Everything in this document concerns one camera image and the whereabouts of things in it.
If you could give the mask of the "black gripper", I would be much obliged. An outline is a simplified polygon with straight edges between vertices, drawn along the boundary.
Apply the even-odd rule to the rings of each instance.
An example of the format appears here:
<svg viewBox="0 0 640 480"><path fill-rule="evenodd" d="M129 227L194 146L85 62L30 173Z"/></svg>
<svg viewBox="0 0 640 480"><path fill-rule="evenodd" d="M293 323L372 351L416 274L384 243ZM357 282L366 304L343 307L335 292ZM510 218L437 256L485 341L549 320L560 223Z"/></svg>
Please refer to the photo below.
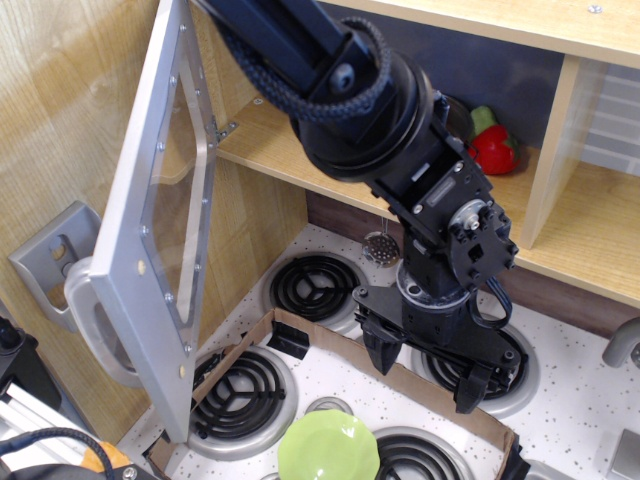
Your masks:
<svg viewBox="0 0 640 480"><path fill-rule="evenodd" d="M504 311L502 318L480 314L476 288L457 287L445 297L433 297L404 266L398 267L392 287L355 288L356 316L373 366L387 375L404 344L452 361L466 369L454 391L456 412L472 413L484 399L495 369L502 371L499 381L509 383L509 371L520 362L499 335L511 318L511 300L496 278L486 285Z"/></svg>

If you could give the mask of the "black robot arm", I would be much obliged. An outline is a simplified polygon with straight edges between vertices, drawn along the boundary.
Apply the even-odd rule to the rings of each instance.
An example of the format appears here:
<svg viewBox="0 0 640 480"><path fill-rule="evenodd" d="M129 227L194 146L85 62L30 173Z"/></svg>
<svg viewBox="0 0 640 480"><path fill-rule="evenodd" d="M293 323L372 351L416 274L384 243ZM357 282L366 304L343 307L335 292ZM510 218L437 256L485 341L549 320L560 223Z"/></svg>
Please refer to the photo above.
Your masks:
<svg viewBox="0 0 640 480"><path fill-rule="evenodd" d="M508 388L520 354L483 317L488 287L505 313L498 275L514 265L511 222L467 145L446 127L447 102L424 71L390 49L368 20L332 20L314 1L204 1L253 86L290 119L311 163L362 182L404 230L392 287L353 293L370 359L387 372L410 345L460 369L453 398L472 412Z"/></svg>

